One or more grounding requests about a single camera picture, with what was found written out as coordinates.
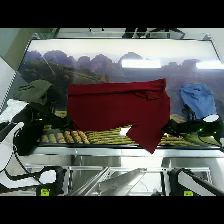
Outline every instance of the folded red garment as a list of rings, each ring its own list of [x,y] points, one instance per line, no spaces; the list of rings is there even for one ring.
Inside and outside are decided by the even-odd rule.
[[[69,85],[67,113],[77,130],[104,131],[132,125],[127,135],[151,153],[170,118],[166,80]]]

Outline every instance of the gray cloth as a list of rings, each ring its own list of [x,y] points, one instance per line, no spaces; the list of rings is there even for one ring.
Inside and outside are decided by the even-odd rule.
[[[35,80],[28,85],[20,86],[14,99],[44,105],[47,102],[47,91],[52,86],[45,80]]]

